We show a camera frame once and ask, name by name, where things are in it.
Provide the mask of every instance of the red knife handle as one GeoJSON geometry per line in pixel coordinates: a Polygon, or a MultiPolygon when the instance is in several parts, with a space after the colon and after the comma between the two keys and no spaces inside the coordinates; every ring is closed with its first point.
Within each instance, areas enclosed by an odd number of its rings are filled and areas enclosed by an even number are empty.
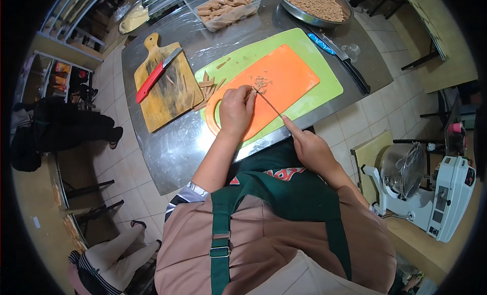
{"type": "Polygon", "coordinates": [[[152,73],[146,79],[146,81],[144,81],[139,91],[137,91],[137,95],[135,96],[135,100],[137,101],[137,103],[141,103],[144,98],[149,95],[150,89],[152,89],[154,84],[157,82],[162,72],[164,72],[164,68],[162,67],[162,62],[160,62],[159,65],[155,67],[154,71],[152,71],[152,73]]]}

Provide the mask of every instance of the metal buckle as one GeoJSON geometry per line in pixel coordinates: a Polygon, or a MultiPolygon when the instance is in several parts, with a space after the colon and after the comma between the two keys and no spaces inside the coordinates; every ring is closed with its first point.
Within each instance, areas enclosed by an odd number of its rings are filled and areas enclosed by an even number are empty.
{"type": "Polygon", "coordinates": [[[211,248],[210,248],[210,252],[208,253],[208,255],[210,256],[210,258],[225,258],[225,257],[230,256],[230,253],[231,253],[231,252],[232,252],[232,251],[230,250],[230,247],[229,247],[229,246],[217,246],[217,247],[211,247],[211,248]],[[228,250],[227,255],[225,255],[225,256],[212,256],[212,255],[211,255],[211,250],[216,250],[216,249],[224,249],[224,248],[226,248],[226,249],[228,250]]]}

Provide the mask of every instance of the finger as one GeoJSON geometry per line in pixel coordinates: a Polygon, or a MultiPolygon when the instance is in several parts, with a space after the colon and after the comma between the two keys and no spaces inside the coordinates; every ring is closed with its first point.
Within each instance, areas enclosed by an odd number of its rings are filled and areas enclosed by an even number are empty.
{"type": "Polygon", "coordinates": [[[298,126],[296,126],[295,123],[293,123],[293,121],[289,119],[289,117],[283,115],[283,122],[293,136],[295,136],[298,140],[304,140],[305,134],[301,131],[301,129],[299,129],[298,126]]]}
{"type": "Polygon", "coordinates": [[[254,112],[254,105],[255,105],[255,97],[256,96],[257,96],[257,93],[251,92],[249,94],[248,99],[247,99],[246,108],[247,108],[247,112],[249,114],[252,114],[254,112]]]}
{"type": "Polygon", "coordinates": [[[293,136],[293,142],[294,142],[294,149],[296,150],[296,154],[298,155],[298,158],[301,158],[303,155],[301,143],[296,139],[295,136],[293,136]]]}
{"type": "Polygon", "coordinates": [[[244,99],[247,97],[247,94],[252,90],[252,87],[249,85],[241,85],[240,87],[237,88],[236,93],[234,96],[238,99],[241,100],[242,103],[244,102],[244,99]]]}
{"type": "Polygon", "coordinates": [[[225,91],[223,97],[222,97],[222,100],[226,100],[227,98],[231,97],[233,94],[234,94],[234,91],[236,91],[237,89],[227,89],[227,91],[225,91]]]}

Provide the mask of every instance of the kitchen knife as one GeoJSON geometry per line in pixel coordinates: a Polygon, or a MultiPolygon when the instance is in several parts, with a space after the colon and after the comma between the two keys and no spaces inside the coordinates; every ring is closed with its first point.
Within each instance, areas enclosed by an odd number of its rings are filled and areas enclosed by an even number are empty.
{"type": "Polygon", "coordinates": [[[362,74],[352,65],[352,61],[348,57],[346,53],[344,53],[337,44],[335,44],[328,36],[324,33],[320,32],[320,29],[315,27],[309,27],[302,23],[293,22],[301,28],[305,34],[309,37],[309,39],[313,40],[320,48],[328,52],[329,54],[336,55],[342,61],[344,67],[350,72],[352,77],[357,81],[357,84],[360,86],[360,91],[363,95],[370,94],[370,86],[367,85],[367,82],[363,78],[362,74]]]}
{"type": "Polygon", "coordinates": [[[272,108],[272,109],[273,109],[273,110],[274,110],[274,111],[277,113],[277,115],[278,115],[278,116],[279,116],[279,117],[282,119],[282,118],[283,118],[283,116],[282,116],[282,115],[279,113],[279,111],[277,111],[277,109],[276,109],[276,108],[275,108],[275,107],[274,107],[274,106],[271,104],[271,102],[269,102],[269,101],[268,101],[268,100],[267,100],[267,99],[266,99],[266,98],[265,98],[265,97],[262,95],[262,92],[260,92],[259,90],[257,90],[257,88],[256,88],[256,87],[254,87],[254,86],[252,86],[252,87],[255,89],[255,91],[257,91],[257,94],[258,94],[258,95],[260,95],[260,96],[261,96],[261,97],[262,97],[262,98],[265,100],[265,102],[266,102],[266,103],[268,103],[268,104],[269,104],[269,106],[271,106],[271,108],[272,108]]]}
{"type": "Polygon", "coordinates": [[[154,71],[149,75],[149,77],[144,81],[142,86],[140,87],[139,91],[137,91],[137,95],[135,96],[135,100],[137,103],[141,103],[147,95],[149,95],[150,89],[154,86],[154,84],[159,80],[164,70],[167,66],[174,60],[174,58],[181,52],[183,48],[176,48],[172,53],[163,61],[155,67],[154,71]]]}

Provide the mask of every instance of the green cutting board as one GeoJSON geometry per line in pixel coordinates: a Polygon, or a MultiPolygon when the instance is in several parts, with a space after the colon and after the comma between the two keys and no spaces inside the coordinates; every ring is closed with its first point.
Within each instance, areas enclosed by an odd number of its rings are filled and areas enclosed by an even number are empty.
{"type": "MultiPolygon", "coordinates": [[[[225,81],[227,83],[243,70],[250,67],[254,62],[269,54],[282,44],[287,44],[293,49],[293,51],[298,54],[320,78],[320,83],[285,110],[283,112],[284,115],[288,116],[291,120],[295,120],[343,93],[343,87],[338,82],[338,79],[333,74],[332,69],[328,66],[328,63],[323,58],[320,51],[315,47],[308,36],[306,36],[303,30],[299,28],[281,32],[235,50],[201,68],[195,73],[194,77],[196,78],[196,81],[200,82],[203,80],[204,71],[206,71],[210,78],[215,77],[215,83],[219,83],[224,78],[227,79],[225,81]],[[224,61],[227,61],[227,63],[221,68],[216,69],[216,66],[224,61]]],[[[220,124],[219,105],[220,104],[218,104],[215,109],[215,119],[218,125],[220,124]]],[[[200,114],[204,119],[204,109],[200,110],[200,114]]],[[[277,117],[254,137],[242,142],[240,148],[263,138],[282,126],[284,126],[282,119],[277,117]]]]}

